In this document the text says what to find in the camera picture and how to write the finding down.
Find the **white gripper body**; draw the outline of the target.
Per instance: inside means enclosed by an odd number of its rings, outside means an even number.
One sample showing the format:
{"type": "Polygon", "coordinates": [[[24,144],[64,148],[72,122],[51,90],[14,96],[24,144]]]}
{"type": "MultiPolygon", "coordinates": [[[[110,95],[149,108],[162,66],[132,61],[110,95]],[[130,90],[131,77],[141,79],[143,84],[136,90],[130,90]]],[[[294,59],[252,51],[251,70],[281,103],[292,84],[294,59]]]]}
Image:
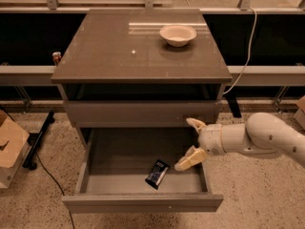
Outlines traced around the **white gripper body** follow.
{"type": "Polygon", "coordinates": [[[202,128],[199,132],[199,146],[211,156],[221,156],[223,154],[221,128],[220,124],[211,124],[202,128]]]}

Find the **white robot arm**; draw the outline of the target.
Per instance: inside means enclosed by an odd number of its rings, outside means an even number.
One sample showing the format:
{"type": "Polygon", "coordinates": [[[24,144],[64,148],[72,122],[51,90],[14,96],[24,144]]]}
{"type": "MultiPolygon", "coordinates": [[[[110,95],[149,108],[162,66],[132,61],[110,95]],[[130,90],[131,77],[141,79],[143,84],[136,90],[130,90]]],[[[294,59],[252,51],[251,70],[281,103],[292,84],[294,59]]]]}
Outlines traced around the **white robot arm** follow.
{"type": "Polygon", "coordinates": [[[268,113],[252,114],[245,123],[205,124],[187,118],[187,123],[198,133],[198,144],[192,146],[174,165],[176,171],[185,171],[207,156],[239,153],[257,158],[275,158],[286,155],[305,167],[305,135],[268,113]]]}

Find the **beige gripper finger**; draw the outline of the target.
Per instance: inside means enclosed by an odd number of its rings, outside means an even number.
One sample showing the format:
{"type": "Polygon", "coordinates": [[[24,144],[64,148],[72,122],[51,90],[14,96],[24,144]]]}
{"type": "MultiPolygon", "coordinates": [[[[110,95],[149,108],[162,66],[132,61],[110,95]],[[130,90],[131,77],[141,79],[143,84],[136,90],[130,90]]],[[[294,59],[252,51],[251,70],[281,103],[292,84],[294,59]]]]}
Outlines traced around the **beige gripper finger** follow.
{"type": "Polygon", "coordinates": [[[193,127],[196,130],[198,134],[201,132],[202,129],[206,127],[206,124],[203,121],[195,118],[189,117],[186,119],[186,121],[191,127],[193,127]]]}
{"type": "Polygon", "coordinates": [[[174,165],[174,169],[176,171],[185,171],[204,161],[207,156],[207,153],[203,149],[192,146],[174,165]]]}

